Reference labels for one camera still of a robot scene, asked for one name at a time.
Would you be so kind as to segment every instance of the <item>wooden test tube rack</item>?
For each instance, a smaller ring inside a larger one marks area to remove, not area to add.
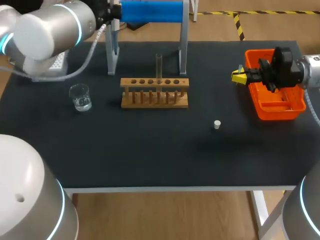
[[[189,87],[188,78],[163,78],[158,84],[156,78],[121,78],[122,108],[156,109],[156,108],[187,108]],[[132,90],[148,88],[153,90]],[[158,91],[158,89],[178,89],[174,91]]]

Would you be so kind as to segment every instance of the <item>white table frame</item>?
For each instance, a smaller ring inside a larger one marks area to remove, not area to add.
[[[258,225],[260,240],[271,240],[282,228],[282,208],[295,186],[155,186],[155,187],[96,187],[96,188],[65,188],[64,190],[72,199],[73,194],[95,193],[146,193],[146,192],[219,192],[219,191],[250,191],[254,214]],[[268,209],[263,191],[287,190],[271,214]]]
[[[193,21],[197,21],[197,16],[198,16],[198,5],[199,5],[199,0],[190,0],[191,2],[191,7],[192,7],[192,13],[193,13]]]

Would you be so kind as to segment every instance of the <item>glass test tube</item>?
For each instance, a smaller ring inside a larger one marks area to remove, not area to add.
[[[157,53],[155,55],[155,77],[156,77],[156,83],[161,84],[162,83],[162,54]],[[156,88],[157,92],[161,92],[162,88],[157,87]]]

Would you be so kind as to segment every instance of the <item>wooden peg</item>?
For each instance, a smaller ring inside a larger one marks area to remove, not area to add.
[[[144,104],[144,91],[143,90],[140,91],[140,103]]]
[[[165,92],[165,104],[169,104],[169,91]]]
[[[149,104],[152,104],[152,91],[149,91]]]
[[[181,89],[181,95],[180,95],[180,97],[183,97],[183,96],[185,95],[185,91],[186,91],[185,88],[182,88],[182,89]]]
[[[160,92],[159,91],[156,92],[156,103],[160,104]]]
[[[125,97],[128,99],[129,98],[129,87],[125,87]]]
[[[132,103],[135,104],[136,103],[136,92],[132,91]]]
[[[178,91],[175,90],[175,91],[174,91],[174,104],[177,103],[177,96],[178,96]]]

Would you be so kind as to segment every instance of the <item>yellow black hazard tape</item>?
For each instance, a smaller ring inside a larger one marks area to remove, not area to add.
[[[235,23],[236,29],[238,31],[238,35],[239,35],[240,41],[246,40],[245,35],[244,35],[244,31],[243,31],[243,29],[241,27],[241,24],[240,24],[239,14],[234,13],[233,14],[233,19],[234,19],[234,23]]]
[[[198,15],[222,15],[227,14],[233,16],[233,14],[320,14],[320,11],[201,11]]]

